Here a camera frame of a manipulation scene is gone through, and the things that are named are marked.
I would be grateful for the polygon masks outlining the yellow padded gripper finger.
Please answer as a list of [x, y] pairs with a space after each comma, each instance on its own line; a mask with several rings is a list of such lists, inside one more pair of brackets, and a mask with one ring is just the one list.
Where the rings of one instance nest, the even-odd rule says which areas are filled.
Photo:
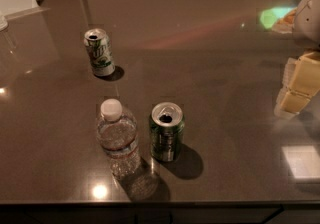
[[274, 114], [291, 119], [298, 115], [320, 91], [320, 53], [305, 51], [298, 59], [289, 58], [276, 99]]

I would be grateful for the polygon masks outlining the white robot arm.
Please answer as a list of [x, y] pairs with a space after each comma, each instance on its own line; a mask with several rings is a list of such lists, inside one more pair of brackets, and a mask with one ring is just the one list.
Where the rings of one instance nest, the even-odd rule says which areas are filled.
[[276, 116], [291, 119], [320, 91], [320, 0], [301, 0], [272, 30], [291, 33], [304, 49], [298, 59], [288, 59], [274, 108]]

